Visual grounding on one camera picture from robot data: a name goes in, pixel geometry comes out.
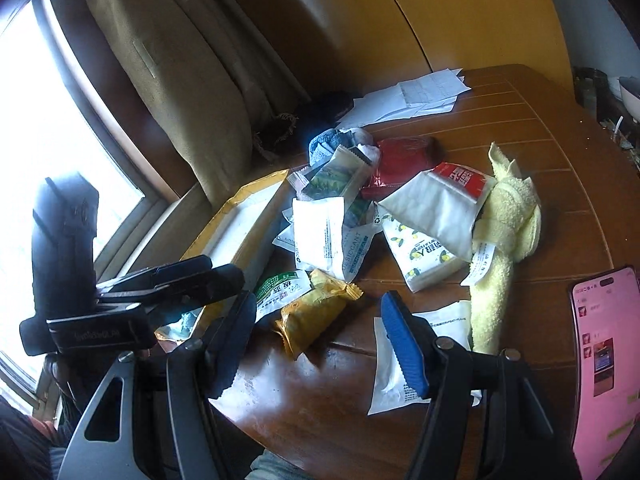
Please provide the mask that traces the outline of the olive beige curtain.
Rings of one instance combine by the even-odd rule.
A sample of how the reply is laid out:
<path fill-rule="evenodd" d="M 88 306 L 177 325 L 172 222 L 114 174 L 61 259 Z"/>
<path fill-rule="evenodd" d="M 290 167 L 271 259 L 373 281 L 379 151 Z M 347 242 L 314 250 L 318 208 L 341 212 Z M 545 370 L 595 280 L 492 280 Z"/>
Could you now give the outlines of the olive beige curtain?
<path fill-rule="evenodd" d="M 142 102 L 213 207 L 250 173 L 254 134 L 306 93 L 235 0 L 86 0 Z"/>

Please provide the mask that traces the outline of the white wet wipe packet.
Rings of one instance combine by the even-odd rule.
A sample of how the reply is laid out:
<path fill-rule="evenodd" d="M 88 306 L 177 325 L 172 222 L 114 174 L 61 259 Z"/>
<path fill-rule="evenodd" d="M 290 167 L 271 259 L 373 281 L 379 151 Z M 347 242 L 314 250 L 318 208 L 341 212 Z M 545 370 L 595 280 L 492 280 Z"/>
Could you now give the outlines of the white wet wipe packet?
<path fill-rule="evenodd" d="M 460 300 L 435 311 L 419 312 L 415 318 L 428 323 L 437 337 L 447 337 L 468 350 L 471 303 Z M 389 292 L 381 299 L 381 315 L 374 319 L 376 369 L 369 408 L 371 415 L 428 403 L 433 381 L 428 373 L 430 354 L 420 349 L 402 316 L 402 301 Z"/>

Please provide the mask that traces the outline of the red foil bag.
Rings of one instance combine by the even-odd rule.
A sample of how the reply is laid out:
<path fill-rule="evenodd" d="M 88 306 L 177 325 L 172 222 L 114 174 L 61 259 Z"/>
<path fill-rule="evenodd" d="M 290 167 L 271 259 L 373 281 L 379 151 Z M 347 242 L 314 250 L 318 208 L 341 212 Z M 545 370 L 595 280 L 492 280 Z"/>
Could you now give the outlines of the red foil bag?
<path fill-rule="evenodd" d="M 378 142 L 380 161 L 369 183 L 361 189 L 365 200 L 382 200 L 401 188 L 421 171 L 442 161 L 442 150 L 430 136 L 388 138 Z"/>

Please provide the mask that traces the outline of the yellow wooden cabinet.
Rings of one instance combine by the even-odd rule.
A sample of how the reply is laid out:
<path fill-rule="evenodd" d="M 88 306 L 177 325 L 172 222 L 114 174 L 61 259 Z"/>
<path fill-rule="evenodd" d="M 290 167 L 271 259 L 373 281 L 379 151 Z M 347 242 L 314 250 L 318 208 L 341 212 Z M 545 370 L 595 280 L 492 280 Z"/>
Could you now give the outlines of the yellow wooden cabinet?
<path fill-rule="evenodd" d="M 235 0 L 309 93 L 523 64 L 572 88 L 552 0 Z"/>

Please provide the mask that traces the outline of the cluttered side shelf items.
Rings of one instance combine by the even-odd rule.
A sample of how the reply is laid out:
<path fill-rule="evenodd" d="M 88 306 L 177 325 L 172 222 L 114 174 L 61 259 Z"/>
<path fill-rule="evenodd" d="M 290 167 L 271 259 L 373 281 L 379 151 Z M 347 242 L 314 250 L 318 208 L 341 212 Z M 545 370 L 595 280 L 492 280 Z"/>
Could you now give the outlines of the cluttered side shelf items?
<path fill-rule="evenodd" d="M 616 96 L 610 78 L 591 67 L 572 68 L 576 102 L 608 133 L 639 171 L 639 123 Z"/>

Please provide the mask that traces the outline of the yellow sandwich cracker packet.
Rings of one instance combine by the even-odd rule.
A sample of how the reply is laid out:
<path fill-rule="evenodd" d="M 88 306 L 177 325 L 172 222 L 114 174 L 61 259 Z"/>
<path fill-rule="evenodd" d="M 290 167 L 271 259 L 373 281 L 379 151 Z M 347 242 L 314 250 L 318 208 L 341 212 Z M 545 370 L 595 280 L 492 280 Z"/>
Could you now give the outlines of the yellow sandwich cracker packet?
<path fill-rule="evenodd" d="M 363 296 L 361 288 L 329 276 L 321 270 L 310 274 L 311 290 L 280 311 L 273 330 L 280 336 L 286 355 L 297 360 L 341 315 L 350 302 Z"/>

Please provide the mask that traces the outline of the pink screen smartphone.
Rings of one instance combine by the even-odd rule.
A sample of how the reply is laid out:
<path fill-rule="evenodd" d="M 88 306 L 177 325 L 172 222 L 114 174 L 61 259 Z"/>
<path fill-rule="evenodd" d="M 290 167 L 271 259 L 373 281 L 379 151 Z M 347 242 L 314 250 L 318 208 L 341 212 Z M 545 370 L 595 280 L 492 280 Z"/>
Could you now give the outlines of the pink screen smartphone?
<path fill-rule="evenodd" d="M 639 283 L 630 264 L 570 288 L 578 364 L 573 451 L 603 474 L 639 422 Z"/>

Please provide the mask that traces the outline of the red white tissue pack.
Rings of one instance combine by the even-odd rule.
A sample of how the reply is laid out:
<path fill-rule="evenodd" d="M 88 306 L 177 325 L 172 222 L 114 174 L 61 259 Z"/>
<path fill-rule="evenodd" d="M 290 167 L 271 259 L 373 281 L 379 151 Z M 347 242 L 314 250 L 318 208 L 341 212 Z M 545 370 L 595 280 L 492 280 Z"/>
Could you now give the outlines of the red white tissue pack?
<path fill-rule="evenodd" d="M 419 172 L 378 206 L 470 262 L 474 223 L 496 183 L 494 177 L 473 168 L 441 162 Z"/>

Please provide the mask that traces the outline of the yellow towel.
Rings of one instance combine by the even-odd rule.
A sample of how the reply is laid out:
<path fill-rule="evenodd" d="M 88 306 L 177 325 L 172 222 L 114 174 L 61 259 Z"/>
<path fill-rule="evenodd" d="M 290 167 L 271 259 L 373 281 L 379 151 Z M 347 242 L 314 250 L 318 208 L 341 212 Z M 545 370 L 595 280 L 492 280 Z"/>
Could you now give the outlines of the yellow towel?
<path fill-rule="evenodd" d="M 471 336 L 475 352 L 496 354 L 506 316 L 514 266 L 533 255 L 541 232 L 541 204 L 533 180 L 497 144 L 488 151 L 495 185 L 475 221 L 473 250 L 494 251 L 487 272 L 470 286 Z"/>

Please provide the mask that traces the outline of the dark fringed cloth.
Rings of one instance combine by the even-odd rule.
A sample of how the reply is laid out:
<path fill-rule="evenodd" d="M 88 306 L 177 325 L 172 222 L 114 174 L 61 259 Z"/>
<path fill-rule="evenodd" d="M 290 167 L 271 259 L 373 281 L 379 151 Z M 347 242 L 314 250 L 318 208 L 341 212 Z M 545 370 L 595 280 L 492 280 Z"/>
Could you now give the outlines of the dark fringed cloth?
<path fill-rule="evenodd" d="M 292 154 L 299 147 L 297 123 L 298 117 L 291 113 L 273 116 L 254 133 L 254 149 L 268 162 Z"/>

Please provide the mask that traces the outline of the yellow cardboard box tray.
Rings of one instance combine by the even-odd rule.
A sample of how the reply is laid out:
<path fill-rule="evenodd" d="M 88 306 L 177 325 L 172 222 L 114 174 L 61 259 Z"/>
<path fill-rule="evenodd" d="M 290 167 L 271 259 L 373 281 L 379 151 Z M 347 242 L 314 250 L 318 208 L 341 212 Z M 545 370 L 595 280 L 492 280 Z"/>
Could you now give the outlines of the yellow cardboard box tray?
<path fill-rule="evenodd" d="M 292 200 L 288 170 L 275 171 L 239 188 L 213 215 L 182 255 L 206 255 L 213 266 L 231 263 L 243 271 L 244 288 L 253 290 L 273 252 L 272 240 Z"/>

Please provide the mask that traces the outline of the white desiccant packet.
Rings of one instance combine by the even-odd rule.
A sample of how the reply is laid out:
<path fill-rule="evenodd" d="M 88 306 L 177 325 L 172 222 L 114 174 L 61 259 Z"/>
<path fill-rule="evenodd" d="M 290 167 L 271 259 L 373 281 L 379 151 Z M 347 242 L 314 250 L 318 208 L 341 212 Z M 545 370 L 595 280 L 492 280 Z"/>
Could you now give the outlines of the white desiccant packet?
<path fill-rule="evenodd" d="M 293 200 L 296 262 L 344 278 L 343 197 Z"/>

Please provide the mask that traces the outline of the window with metal bars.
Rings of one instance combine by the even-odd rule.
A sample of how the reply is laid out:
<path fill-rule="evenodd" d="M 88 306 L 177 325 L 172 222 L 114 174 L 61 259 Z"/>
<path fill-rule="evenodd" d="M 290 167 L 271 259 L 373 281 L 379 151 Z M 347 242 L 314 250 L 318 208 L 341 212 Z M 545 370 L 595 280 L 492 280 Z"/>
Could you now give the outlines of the window with metal bars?
<path fill-rule="evenodd" d="M 121 148 L 119 124 L 81 73 L 50 0 L 29 0 L 1 27 L 1 393 L 42 420 L 60 416 L 43 359 L 18 326 L 35 312 L 32 208 L 47 178 L 78 172 L 99 192 L 99 278 L 116 275 L 169 205 Z"/>

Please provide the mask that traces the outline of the white paper sheets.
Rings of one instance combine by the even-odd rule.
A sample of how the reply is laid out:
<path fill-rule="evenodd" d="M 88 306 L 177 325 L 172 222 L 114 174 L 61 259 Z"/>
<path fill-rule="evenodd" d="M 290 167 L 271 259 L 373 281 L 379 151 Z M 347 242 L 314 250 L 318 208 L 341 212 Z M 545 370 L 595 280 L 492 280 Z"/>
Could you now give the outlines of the white paper sheets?
<path fill-rule="evenodd" d="M 460 68 L 438 70 L 357 98 L 352 109 L 338 123 L 338 128 L 449 113 L 458 96 L 470 90 Z"/>

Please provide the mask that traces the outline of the lemon print tissue pack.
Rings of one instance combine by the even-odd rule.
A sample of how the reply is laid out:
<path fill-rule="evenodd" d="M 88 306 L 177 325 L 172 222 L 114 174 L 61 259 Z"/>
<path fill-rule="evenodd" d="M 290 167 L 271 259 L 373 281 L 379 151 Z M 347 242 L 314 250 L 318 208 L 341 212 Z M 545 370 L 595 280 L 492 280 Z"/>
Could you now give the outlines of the lemon print tissue pack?
<path fill-rule="evenodd" d="M 436 285 L 466 265 L 436 238 L 409 228 L 382 207 L 378 207 L 378 220 L 410 292 Z"/>

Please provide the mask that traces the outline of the green white sachet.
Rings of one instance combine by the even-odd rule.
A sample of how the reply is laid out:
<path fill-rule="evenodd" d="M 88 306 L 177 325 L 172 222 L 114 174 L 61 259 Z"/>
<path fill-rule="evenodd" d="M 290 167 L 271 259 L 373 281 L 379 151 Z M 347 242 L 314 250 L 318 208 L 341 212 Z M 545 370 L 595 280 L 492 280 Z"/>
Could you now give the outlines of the green white sachet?
<path fill-rule="evenodd" d="M 286 307 L 311 289 L 310 278 L 304 270 L 280 273 L 267 278 L 255 292 L 256 322 Z"/>

